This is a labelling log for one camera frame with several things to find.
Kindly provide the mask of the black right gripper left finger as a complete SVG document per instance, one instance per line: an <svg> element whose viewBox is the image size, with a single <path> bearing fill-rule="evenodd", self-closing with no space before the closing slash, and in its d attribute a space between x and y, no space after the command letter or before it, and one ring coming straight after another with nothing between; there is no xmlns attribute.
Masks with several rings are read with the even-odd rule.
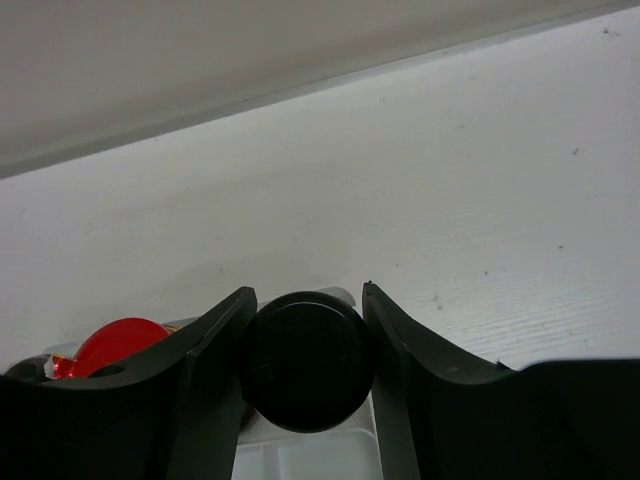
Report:
<svg viewBox="0 0 640 480"><path fill-rule="evenodd" d="M228 479L245 411L242 287L176 333L88 378L1 380L5 479Z"/></svg>

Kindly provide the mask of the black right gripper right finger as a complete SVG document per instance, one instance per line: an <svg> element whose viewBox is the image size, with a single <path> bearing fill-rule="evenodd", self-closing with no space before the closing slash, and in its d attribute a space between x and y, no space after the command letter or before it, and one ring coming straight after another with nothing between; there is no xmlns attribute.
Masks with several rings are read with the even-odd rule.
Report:
<svg viewBox="0 0 640 480"><path fill-rule="evenodd" d="M366 283L372 389L387 479L635 479L639 363L513 370L456 346Z"/></svg>

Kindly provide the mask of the red lid sauce jar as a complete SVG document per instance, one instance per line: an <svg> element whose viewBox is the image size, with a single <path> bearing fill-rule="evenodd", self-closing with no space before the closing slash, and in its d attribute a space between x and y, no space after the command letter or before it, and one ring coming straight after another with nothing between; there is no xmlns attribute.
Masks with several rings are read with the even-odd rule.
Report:
<svg viewBox="0 0 640 480"><path fill-rule="evenodd" d="M86 378L165 339L176 327L127 317L108 323L82 342L50 347L44 353L17 362L5 375L41 384L64 378Z"/></svg>

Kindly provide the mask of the black lid spice bottle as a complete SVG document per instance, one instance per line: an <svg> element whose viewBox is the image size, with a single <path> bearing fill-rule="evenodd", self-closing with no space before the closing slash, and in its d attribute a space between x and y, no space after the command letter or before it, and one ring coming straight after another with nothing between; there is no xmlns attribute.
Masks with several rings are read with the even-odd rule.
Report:
<svg viewBox="0 0 640 480"><path fill-rule="evenodd" d="M374 380L371 334L351 298L298 291L259 308L242 336L243 398L274 425L329 430L365 402Z"/></svg>

